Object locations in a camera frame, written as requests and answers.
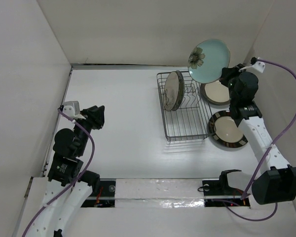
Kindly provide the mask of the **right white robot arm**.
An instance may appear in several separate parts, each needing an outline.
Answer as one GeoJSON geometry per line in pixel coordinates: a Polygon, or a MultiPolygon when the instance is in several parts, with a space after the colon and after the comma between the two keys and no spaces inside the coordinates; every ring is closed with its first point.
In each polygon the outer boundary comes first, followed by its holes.
{"type": "Polygon", "coordinates": [[[261,205],[294,200],[296,167],[288,162],[276,146],[283,132],[275,139],[271,138],[262,113],[254,102],[259,88],[258,77],[239,64],[223,68],[219,81],[229,91],[231,118],[245,135],[258,161],[241,198],[253,195],[261,205]]]}

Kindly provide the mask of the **dark patterned rim plate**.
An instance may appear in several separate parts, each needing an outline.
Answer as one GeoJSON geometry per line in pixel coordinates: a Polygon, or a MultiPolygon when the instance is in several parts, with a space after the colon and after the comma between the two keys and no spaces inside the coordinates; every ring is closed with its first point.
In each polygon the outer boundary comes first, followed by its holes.
{"type": "Polygon", "coordinates": [[[230,111],[214,113],[209,119],[208,131],[217,143],[227,148],[241,148],[248,143],[245,135],[231,118],[230,111]]]}

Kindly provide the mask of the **teal flower plate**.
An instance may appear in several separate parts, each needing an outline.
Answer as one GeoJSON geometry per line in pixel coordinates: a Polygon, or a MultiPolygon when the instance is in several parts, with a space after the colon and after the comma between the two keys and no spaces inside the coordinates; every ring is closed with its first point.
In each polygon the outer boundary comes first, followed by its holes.
{"type": "Polygon", "coordinates": [[[218,80],[222,69],[230,62],[230,50],[220,39],[208,39],[198,44],[188,58],[188,72],[198,83],[218,80]]]}

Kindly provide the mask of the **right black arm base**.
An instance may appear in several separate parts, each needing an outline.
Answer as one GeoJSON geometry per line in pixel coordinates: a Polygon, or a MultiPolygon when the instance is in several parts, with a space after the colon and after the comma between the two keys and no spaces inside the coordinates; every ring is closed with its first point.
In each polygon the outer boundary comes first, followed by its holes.
{"type": "Polygon", "coordinates": [[[205,207],[250,207],[248,198],[241,200],[243,193],[241,189],[229,186],[228,174],[240,172],[238,169],[222,171],[218,179],[203,180],[202,185],[197,189],[204,195],[205,207]]]}

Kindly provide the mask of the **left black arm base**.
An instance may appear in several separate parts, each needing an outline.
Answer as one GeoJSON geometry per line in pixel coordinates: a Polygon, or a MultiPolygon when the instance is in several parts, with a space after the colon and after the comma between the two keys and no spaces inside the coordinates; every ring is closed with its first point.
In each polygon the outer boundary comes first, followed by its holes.
{"type": "Polygon", "coordinates": [[[82,208],[110,208],[115,207],[115,179],[102,179],[100,175],[92,171],[86,171],[79,182],[83,181],[90,184],[92,193],[82,203],[82,208]]]}

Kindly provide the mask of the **beige tree pattern plate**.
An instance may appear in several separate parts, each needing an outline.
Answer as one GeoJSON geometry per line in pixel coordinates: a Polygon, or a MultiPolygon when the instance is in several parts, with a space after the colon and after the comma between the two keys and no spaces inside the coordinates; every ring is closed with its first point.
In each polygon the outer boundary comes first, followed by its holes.
{"type": "Polygon", "coordinates": [[[175,73],[175,71],[172,71],[168,75],[164,85],[163,105],[166,111],[172,110],[178,96],[178,91],[179,91],[178,76],[175,73]]]}

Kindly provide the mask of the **blue floral patterned plate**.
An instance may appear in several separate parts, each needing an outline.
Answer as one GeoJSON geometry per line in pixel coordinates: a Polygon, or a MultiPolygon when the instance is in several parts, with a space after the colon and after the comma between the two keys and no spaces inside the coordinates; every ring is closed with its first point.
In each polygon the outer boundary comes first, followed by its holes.
{"type": "Polygon", "coordinates": [[[180,105],[183,101],[183,98],[184,98],[184,94],[185,94],[184,77],[183,77],[182,73],[178,70],[176,70],[175,73],[177,74],[178,80],[179,80],[179,91],[178,91],[178,96],[177,96],[176,102],[172,108],[172,111],[176,111],[180,107],[180,105]]]}

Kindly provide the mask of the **silver rimmed beige plate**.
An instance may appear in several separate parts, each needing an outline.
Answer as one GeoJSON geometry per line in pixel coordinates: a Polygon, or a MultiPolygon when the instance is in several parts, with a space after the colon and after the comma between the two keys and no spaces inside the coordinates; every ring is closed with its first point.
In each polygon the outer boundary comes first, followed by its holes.
{"type": "Polygon", "coordinates": [[[228,105],[230,103],[228,88],[218,80],[212,83],[202,83],[200,93],[214,105],[228,105]]]}

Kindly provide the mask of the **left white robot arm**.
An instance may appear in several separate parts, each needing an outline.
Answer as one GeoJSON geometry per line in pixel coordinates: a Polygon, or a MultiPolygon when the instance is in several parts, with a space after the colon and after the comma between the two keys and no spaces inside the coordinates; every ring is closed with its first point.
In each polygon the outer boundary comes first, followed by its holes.
{"type": "Polygon", "coordinates": [[[100,175],[88,170],[95,154],[92,130],[105,123],[105,107],[81,110],[78,101],[63,103],[58,114],[74,124],[54,136],[54,156],[39,211],[29,221],[24,237],[62,237],[89,196],[100,191],[100,175]]]}

